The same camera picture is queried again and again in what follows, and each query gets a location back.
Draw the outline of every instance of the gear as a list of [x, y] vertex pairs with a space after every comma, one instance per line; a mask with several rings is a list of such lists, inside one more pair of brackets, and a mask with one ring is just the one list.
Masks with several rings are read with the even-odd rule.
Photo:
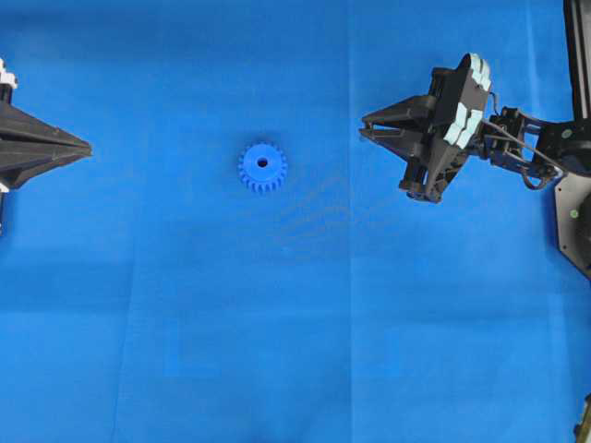
[[287, 158], [274, 145], [257, 143], [240, 155], [238, 173], [248, 189], [259, 194], [274, 191], [287, 176]]

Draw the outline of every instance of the robotic arm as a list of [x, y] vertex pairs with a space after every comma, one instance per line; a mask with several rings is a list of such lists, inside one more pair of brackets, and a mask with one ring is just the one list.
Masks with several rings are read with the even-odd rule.
[[86, 142], [12, 106], [18, 87], [0, 59], [0, 233], [5, 195], [36, 175], [91, 156]]
[[[572, 121], [546, 122], [509, 107], [498, 113], [487, 61], [467, 54], [455, 69], [433, 69], [427, 94], [363, 117], [360, 133], [406, 162], [399, 187], [419, 201], [440, 203], [471, 156], [520, 174], [532, 190], [560, 179], [559, 249], [591, 279], [591, 0], [564, 0], [564, 17]], [[495, 114], [486, 119], [490, 96]], [[537, 136], [535, 146], [526, 134]], [[591, 396], [575, 434], [577, 443], [591, 443]]]

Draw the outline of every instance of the cable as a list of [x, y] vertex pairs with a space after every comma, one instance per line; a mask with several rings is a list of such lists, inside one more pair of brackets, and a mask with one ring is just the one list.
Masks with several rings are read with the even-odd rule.
[[496, 115], [500, 115], [497, 107], [499, 105], [499, 97], [493, 91], [490, 91], [488, 94], [492, 95], [492, 109], [495, 111]]
[[527, 176], [527, 168], [525, 168], [523, 165], [520, 165], [519, 167], [521, 168], [521, 177], [524, 179], [525, 186], [532, 191], [544, 189], [550, 181], [549, 177], [542, 177], [539, 179], [540, 182], [537, 185], [534, 185]]
[[514, 137], [513, 135], [509, 134], [505, 129], [503, 129], [502, 127], [495, 125], [494, 123], [490, 122], [487, 119], [482, 119], [482, 123], [484, 123], [487, 126], [492, 127], [495, 131], [503, 134], [506, 138], [508, 138], [510, 141], [512, 141], [513, 143], [517, 143], [519, 146], [526, 148], [527, 150], [531, 150], [532, 152], [534, 152], [535, 154], [539, 155], [542, 159], [544, 159], [546, 162], [556, 166], [557, 168], [559, 168], [560, 170], [564, 171], [565, 173], [571, 173], [571, 174], [575, 174], [573, 171], [569, 171], [567, 168], [565, 168], [564, 166], [562, 166], [561, 164], [559, 164], [558, 162], [555, 162], [554, 160], [552, 160], [548, 155], [540, 152], [539, 150], [537, 150], [536, 148], [533, 148], [531, 146], [529, 146], [527, 143], [525, 143], [524, 141], [520, 140], [517, 137]]

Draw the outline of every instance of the blue fabric surface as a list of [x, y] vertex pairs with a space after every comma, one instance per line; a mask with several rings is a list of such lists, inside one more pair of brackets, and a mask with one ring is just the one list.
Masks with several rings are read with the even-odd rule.
[[591, 297], [551, 190], [471, 159], [418, 204], [357, 133], [466, 52], [570, 119], [561, 2], [21, 0], [0, 36], [14, 104], [95, 152], [7, 202], [0, 442], [571, 437]]

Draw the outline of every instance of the gear teeth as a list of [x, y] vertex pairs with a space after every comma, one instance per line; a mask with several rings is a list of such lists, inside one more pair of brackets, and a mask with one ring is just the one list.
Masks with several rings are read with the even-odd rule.
[[[273, 173], [263, 172], [258, 160], [264, 158], [273, 165]], [[259, 142], [243, 150], [238, 157], [238, 176], [240, 181], [255, 194], [276, 191], [287, 176], [287, 157], [275, 145]]]

